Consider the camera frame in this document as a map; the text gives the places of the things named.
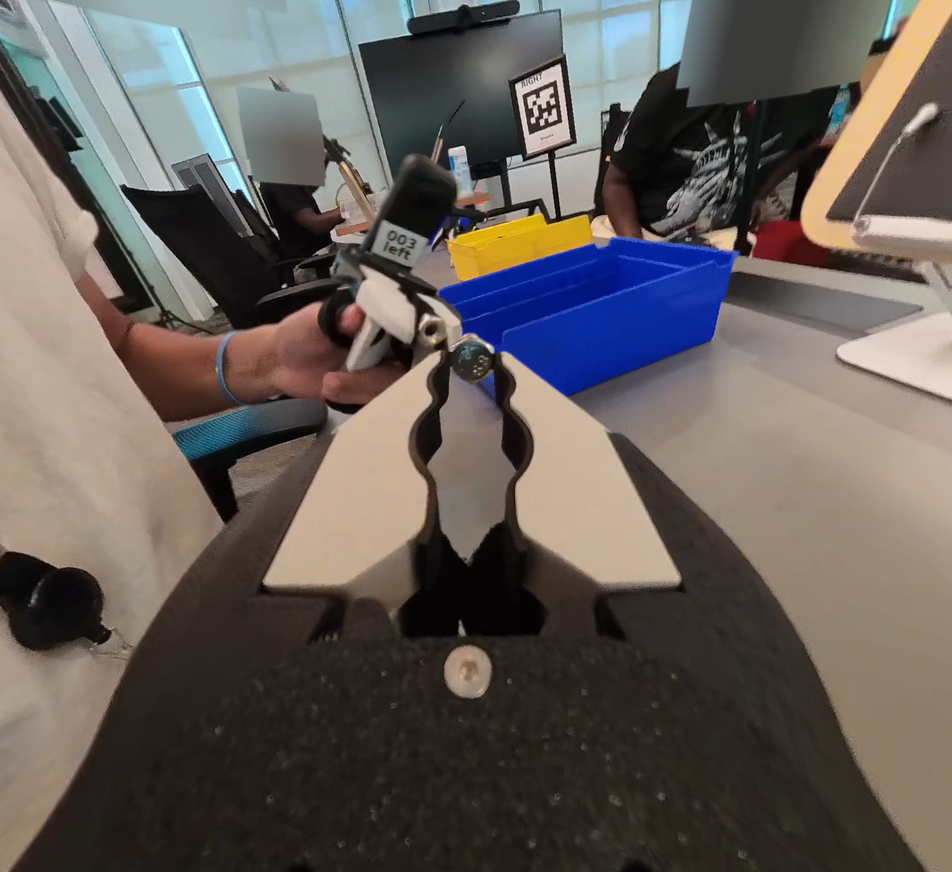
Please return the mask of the blue wristband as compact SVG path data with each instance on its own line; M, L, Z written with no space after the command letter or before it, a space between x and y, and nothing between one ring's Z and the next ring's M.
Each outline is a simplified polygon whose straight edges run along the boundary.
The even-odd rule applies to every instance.
M241 400L234 394L227 380L227 362L230 344L235 337L239 336L241 336L241 331L232 330L226 332L224 335L218 338L215 349L213 370L221 394L233 405L246 406L248 403Z

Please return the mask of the black video bar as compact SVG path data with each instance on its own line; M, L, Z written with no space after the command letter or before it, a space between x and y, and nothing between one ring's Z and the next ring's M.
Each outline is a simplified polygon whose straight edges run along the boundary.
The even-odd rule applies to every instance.
M486 4L461 4L457 9L434 12L408 19L411 36L420 37L444 32L464 33L488 24L509 21L521 12L518 0L501 0Z

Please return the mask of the person's left hand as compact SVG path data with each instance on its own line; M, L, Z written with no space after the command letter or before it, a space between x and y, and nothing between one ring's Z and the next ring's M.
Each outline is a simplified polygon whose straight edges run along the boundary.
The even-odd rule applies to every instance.
M276 394L292 398L362 407L394 385L407 368L388 358L369 369L348 370L351 345L367 319L361 307L347 305L331 322L344 341L334 342L320 326L326 309L327 304L311 304L270 328L268 384Z

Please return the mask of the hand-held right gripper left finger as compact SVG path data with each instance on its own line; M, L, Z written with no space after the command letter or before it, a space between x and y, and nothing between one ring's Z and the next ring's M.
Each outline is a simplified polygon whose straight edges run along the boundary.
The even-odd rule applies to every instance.
M439 549L429 462L443 442L448 355L425 357L333 436L263 586L346 604L404 604Z

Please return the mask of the yellow plastic bin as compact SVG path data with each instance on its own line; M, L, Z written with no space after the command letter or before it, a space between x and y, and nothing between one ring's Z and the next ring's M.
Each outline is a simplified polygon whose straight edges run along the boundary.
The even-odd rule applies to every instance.
M587 216L548 223L540 214L458 235L447 244L459 281L471 281L592 242Z

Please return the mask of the blue plastic bin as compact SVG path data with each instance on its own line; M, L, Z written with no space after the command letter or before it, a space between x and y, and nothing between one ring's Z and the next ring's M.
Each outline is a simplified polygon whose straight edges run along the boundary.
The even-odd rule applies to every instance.
M463 329L570 397L712 340L735 252L613 238L446 286Z

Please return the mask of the large black screen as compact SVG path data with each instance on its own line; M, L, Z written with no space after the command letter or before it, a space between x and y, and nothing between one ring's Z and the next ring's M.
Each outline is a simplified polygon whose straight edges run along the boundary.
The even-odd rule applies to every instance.
M510 80L563 52L562 14L404 35L359 45L383 141L396 176L405 156L463 146L471 165L497 165L521 151Z

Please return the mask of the black office chair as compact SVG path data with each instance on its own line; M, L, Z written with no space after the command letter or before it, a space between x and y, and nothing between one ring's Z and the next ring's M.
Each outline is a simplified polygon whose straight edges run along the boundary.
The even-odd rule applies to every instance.
M121 186L125 199L224 312L232 328L279 322L337 287L327 274L293 283L296 261L258 236L241 236L200 186L150 191Z

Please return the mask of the red bag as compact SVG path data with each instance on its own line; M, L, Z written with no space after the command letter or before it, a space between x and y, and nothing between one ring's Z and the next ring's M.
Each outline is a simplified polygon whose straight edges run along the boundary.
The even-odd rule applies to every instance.
M829 249L810 240L798 221L769 221L753 233L751 257L824 268Z

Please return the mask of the silver metal nut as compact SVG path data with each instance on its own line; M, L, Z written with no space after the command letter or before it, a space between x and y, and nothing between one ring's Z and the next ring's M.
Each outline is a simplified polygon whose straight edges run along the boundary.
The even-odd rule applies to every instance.
M477 385L493 375L495 351L478 337L466 336L450 350L450 364L459 379Z

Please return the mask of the black sign stand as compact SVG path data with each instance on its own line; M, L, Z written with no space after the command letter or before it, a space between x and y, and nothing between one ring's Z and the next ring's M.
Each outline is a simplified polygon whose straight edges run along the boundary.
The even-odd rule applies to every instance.
M476 189L488 195L483 210L490 218L538 214L548 223L564 219L565 207L553 156L474 164L470 170Z

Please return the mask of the white stand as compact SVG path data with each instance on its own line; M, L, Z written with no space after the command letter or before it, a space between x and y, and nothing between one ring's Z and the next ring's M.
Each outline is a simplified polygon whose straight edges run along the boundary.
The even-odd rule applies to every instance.
M943 309L846 342L837 350L838 360L950 402L950 221L862 213L854 220L853 240L863 250L911 259Z

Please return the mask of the person's left forearm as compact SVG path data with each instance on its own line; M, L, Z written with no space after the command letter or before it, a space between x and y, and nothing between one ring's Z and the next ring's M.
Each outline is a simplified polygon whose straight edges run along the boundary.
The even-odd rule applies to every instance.
M188 336L136 322L114 307L88 274L76 285L125 370L164 422L184 422L233 406L214 376L220 336ZM271 327L243 331L230 344L227 380L249 404L277 395L267 379Z

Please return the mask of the black white tag sign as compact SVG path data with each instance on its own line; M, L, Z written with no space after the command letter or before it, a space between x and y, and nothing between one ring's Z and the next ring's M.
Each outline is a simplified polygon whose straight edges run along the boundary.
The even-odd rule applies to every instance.
M524 162L578 142L565 54L511 78L508 86Z

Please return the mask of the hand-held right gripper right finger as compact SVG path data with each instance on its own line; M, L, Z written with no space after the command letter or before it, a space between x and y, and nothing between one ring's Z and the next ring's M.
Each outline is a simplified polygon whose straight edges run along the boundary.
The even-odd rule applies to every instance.
M495 392L514 469L505 524L544 604L682 582L608 430L512 355Z

